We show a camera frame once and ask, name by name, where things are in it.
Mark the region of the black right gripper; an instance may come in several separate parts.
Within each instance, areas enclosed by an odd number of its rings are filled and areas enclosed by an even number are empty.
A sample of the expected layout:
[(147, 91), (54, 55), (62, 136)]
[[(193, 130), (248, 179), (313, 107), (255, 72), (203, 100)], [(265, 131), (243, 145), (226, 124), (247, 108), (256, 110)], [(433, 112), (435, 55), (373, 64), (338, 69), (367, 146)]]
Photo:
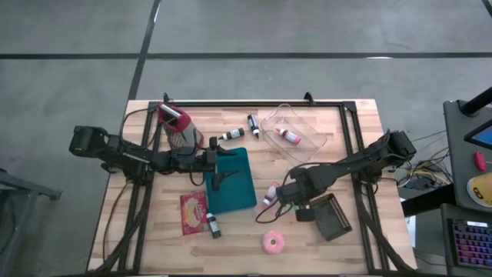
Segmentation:
[[(319, 195), (319, 168), (296, 168), (290, 173), (294, 182), (288, 184), (286, 197), (279, 196), (282, 205), (291, 202), (297, 205), (296, 219), (299, 222), (313, 222), (315, 220), (314, 210), (311, 208), (310, 200)], [(286, 185), (279, 185), (276, 193), (284, 193)]]

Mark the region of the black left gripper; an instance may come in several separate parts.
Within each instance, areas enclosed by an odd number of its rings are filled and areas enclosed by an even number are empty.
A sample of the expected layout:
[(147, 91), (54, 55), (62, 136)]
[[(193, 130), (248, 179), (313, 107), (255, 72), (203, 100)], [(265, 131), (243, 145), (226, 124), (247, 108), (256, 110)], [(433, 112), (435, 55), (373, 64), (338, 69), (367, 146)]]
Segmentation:
[(205, 173), (206, 172), (212, 172), (213, 176), (211, 178), (212, 180), (212, 189), (214, 191), (219, 191), (220, 190), (220, 184), (222, 181), (232, 175), (238, 174), (238, 170), (232, 171), (232, 172), (220, 172), (218, 173), (218, 167), (217, 167), (217, 159), (218, 156), (232, 156), (236, 155), (235, 152), (231, 150), (227, 150), (222, 148), (218, 144), (218, 139), (216, 137), (211, 137), (209, 139), (209, 146), (201, 153), (201, 155), (198, 157), (196, 165), (198, 166), (198, 171), (202, 172), (203, 175), (203, 180), (201, 183), (197, 183), (194, 181), (194, 179), (191, 180), (191, 183), (194, 186), (200, 186), (203, 185), (205, 182)]

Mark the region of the pink food colouring bottle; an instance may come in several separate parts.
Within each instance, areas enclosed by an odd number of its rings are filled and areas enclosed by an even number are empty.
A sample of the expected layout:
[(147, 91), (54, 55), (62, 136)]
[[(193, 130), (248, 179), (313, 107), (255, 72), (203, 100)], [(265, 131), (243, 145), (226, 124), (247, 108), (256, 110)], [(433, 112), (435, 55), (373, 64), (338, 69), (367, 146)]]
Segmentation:
[(285, 128), (276, 128), (276, 131), (283, 139), (287, 140), (293, 145), (298, 145), (301, 140), (301, 137), (299, 135), (296, 135)]
[(262, 205), (264, 208), (270, 206), (277, 199), (276, 189), (278, 186), (279, 184), (277, 182), (272, 182), (268, 187), (268, 190), (265, 193), (265, 196), (262, 201)]

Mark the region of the teal plastic bin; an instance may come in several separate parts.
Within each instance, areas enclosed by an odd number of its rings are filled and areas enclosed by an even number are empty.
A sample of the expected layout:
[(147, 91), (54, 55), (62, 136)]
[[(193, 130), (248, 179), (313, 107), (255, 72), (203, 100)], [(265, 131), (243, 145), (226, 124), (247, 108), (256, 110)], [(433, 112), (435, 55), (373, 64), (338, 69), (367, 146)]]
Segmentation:
[(221, 181), (219, 190), (213, 185), (213, 172), (205, 173), (208, 210), (218, 215), (242, 209), (254, 208), (257, 205), (248, 152), (245, 148), (230, 149), (235, 155), (218, 156), (218, 174), (231, 173)]

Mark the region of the black food colouring bottle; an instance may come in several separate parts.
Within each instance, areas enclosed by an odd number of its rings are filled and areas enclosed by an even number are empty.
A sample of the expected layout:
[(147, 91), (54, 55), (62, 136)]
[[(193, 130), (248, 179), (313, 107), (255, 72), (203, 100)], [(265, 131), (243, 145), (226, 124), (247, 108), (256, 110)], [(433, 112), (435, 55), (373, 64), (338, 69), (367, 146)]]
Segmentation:
[(233, 129), (229, 132), (224, 133), (218, 139), (219, 140), (231, 140), (231, 139), (238, 139), (242, 136), (244, 136), (244, 129), (243, 128), (237, 128), (237, 129)]
[(251, 132), (258, 139), (259, 134), (260, 134), (260, 130), (259, 130), (258, 121), (257, 121), (255, 115), (253, 115), (253, 114), (248, 115), (248, 124), (249, 124)]
[(211, 234), (212, 234), (213, 239), (220, 238), (221, 237), (221, 230), (220, 230), (220, 227), (218, 225), (218, 221), (215, 218), (215, 216), (212, 213), (209, 212), (206, 215), (206, 219), (207, 219), (207, 222), (208, 222), (208, 228), (211, 231)]

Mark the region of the pink frosted toy donut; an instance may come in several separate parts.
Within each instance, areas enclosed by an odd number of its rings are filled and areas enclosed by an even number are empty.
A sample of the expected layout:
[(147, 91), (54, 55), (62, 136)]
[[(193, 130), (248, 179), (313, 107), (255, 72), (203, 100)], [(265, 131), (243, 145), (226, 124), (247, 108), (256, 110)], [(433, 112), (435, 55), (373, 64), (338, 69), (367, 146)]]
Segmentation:
[(285, 240), (284, 236), (280, 232), (269, 231), (266, 232), (262, 238), (262, 248), (269, 254), (279, 254), (284, 250)]

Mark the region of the red snack packet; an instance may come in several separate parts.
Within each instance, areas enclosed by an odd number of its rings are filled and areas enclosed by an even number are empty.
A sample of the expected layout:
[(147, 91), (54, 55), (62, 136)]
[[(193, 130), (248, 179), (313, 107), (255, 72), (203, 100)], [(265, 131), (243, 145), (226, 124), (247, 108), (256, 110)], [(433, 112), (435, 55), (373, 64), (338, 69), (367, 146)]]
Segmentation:
[(180, 196), (182, 235), (191, 235), (208, 230), (207, 200), (204, 191)]

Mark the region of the clear plastic bin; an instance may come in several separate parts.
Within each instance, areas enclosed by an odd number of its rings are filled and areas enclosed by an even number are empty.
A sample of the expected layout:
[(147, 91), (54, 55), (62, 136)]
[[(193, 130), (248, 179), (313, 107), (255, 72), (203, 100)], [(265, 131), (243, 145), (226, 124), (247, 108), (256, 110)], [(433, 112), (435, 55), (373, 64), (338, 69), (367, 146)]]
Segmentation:
[[(287, 103), (279, 105), (261, 120), (263, 139), (292, 165), (308, 162), (327, 142), (327, 136), (314, 129)], [(298, 145), (282, 138), (276, 128), (285, 128), (301, 137)]]

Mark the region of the black perforated tray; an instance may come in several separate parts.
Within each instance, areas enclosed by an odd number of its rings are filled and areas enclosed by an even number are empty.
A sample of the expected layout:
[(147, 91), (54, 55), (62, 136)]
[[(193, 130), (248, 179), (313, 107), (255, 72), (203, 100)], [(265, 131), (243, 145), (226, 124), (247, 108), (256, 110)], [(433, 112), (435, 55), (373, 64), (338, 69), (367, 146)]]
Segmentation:
[(310, 203), (314, 210), (316, 226), (326, 241), (335, 240), (352, 231), (335, 195), (330, 193)]

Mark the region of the red steel box grater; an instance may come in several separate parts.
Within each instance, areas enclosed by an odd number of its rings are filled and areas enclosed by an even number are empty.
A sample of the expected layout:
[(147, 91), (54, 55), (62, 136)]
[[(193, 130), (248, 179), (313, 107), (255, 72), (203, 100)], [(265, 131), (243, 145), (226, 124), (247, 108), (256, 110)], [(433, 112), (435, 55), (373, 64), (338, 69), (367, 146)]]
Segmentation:
[(172, 149), (203, 146), (204, 137), (195, 127), (188, 113), (167, 102), (158, 104), (158, 121), (167, 136)]

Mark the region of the white paper sheet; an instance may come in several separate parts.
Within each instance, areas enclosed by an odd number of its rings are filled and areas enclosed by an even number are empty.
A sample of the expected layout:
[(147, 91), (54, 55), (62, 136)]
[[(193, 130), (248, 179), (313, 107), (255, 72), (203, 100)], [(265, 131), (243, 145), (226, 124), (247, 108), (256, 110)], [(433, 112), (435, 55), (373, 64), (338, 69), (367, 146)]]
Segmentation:
[(407, 224), (407, 231), (408, 231), (408, 235), (409, 235), (409, 238), (410, 238), (410, 241), (411, 241), (411, 246), (413, 248), (416, 247), (416, 216), (415, 215), (412, 215), (410, 217), (407, 217), (405, 219), (406, 221), (406, 224)]

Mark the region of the black cart beam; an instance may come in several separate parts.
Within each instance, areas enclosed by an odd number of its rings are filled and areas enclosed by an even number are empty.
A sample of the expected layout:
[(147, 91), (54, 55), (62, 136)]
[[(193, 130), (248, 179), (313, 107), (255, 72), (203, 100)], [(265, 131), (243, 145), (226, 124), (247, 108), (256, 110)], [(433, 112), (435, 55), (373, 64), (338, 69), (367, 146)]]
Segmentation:
[(405, 217), (438, 209), (442, 204), (456, 204), (453, 185), (445, 185), (401, 203)]

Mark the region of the grey cart top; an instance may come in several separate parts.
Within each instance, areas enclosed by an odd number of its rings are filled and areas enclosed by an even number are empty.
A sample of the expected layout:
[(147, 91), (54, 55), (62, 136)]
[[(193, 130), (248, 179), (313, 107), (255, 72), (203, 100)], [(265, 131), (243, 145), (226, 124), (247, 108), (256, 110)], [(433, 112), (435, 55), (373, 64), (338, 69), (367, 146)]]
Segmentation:
[(467, 191), (468, 181), (481, 175), (474, 163), (474, 153), (480, 151), (487, 161), (492, 162), (492, 150), (464, 141), (465, 135), (492, 119), (492, 108), (481, 109), (475, 117), (464, 115), (457, 102), (446, 101), (443, 109), (456, 203), (466, 209), (492, 212), (492, 209), (477, 204)]

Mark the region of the backlit keyboard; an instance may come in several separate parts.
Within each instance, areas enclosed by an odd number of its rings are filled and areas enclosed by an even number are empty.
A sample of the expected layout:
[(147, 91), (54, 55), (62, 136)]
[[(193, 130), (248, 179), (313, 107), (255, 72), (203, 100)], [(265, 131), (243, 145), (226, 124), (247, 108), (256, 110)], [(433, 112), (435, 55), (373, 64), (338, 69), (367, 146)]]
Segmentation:
[(492, 270), (492, 223), (448, 219), (453, 264)]

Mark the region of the grey metal stand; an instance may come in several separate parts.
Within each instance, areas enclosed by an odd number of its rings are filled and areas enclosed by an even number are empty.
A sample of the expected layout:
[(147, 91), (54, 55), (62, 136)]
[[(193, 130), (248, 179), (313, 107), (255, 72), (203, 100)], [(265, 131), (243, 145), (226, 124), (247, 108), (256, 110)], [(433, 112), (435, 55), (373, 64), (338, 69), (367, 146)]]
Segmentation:
[(7, 277), (12, 270), (40, 195), (59, 200), (62, 191), (20, 179), (0, 169), (0, 277)]

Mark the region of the tablet screen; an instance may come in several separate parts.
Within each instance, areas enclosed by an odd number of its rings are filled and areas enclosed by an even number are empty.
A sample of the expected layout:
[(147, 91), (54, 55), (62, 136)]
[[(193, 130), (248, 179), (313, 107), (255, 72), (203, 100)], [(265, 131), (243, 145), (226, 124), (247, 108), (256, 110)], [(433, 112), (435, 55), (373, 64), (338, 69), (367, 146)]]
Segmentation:
[(466, 134), (464, 141), (492, 150), (492, 119)]

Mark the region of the black pole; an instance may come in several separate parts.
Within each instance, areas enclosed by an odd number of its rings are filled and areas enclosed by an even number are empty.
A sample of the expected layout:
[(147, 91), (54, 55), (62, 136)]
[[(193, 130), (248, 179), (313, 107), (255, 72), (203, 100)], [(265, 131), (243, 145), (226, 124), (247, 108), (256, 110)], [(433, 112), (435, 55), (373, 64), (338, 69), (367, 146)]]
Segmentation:
[(474, 117), (482, 108), (490, 103), (492, 103), (492, 86), (468, 102), (459, 101), (458, 105), (462, 114)]

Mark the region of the black metal table frame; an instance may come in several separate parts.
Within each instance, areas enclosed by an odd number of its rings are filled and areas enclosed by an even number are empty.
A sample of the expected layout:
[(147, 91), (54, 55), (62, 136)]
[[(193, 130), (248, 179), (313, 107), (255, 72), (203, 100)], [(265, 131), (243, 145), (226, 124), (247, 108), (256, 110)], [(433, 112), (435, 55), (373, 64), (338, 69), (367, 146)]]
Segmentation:
[[(251, 166), (258, 206), (238, 212), (216, 215), (222, 237), (213, 239), (210, 232), (193, 235), (181, 234), (181, 210), (179, 196), (203, 190), (190, 182), (188, 174), (173, 174), (154, 177), (151, 202), (140, 269), (132, 271), (136, 256), (138, 234), (132, 238), (126, 270), (131, 275), (246, 275), (265, 277), (266, 275), (324, 275), (344, 274), (363, 275), (369, 273), (363, 246), (363, 239), (355, 201), (354, 183), (349, 175), (335, 182), (328, 192), (334, 193), (353, 231), (331, 242), (322, 238), (314, 222), (297, 222), (290, 211), (271, 224), (254, 222), (256, 212), (260, 212), (260, 201), (267, 187), (273, 182), (281, 182), (293, 165), (279, 150), (274, 150), (261, 139), (253, 138), (246, 122), (248, 114), (256, 114), (261, 121), (275, 108), (290, 100), (257, 101), (198, 101), (175, 100), (175, 104), (191, 115), (192, 121), (205, 138), (220, 135), (230, 129), (244, 127), (246, 136), (242, 139), (225, 142), (224, 148), (245, 147)], [(307, 100), (292, 100), (294, 111), (316, 131), (327, 136), (327, 143), (309, 161), (337, 161), (347, 156), (350, 146), (352, 152), (359, 145), (369, 146), (384, 134), (381, 120), (373, 99), (363, 100), (316, 100), (310, 106)], [(111, 174), (101, 209), (95, 241), (88, 260), (88, 271), (103, 263), (103, 233), (107, 225), (111, 205), (125, 185), (122, 173)], [(379, 182), (374, 197), (381, 230), (395, 252), (412, 268), (416, 260), (407, 223), (401, 208), (397, 186), (390, 179)], [(270, 231), (281, 232), (286, 246), (280, 254), (269, 255), (262, 250), (262, 236)]]

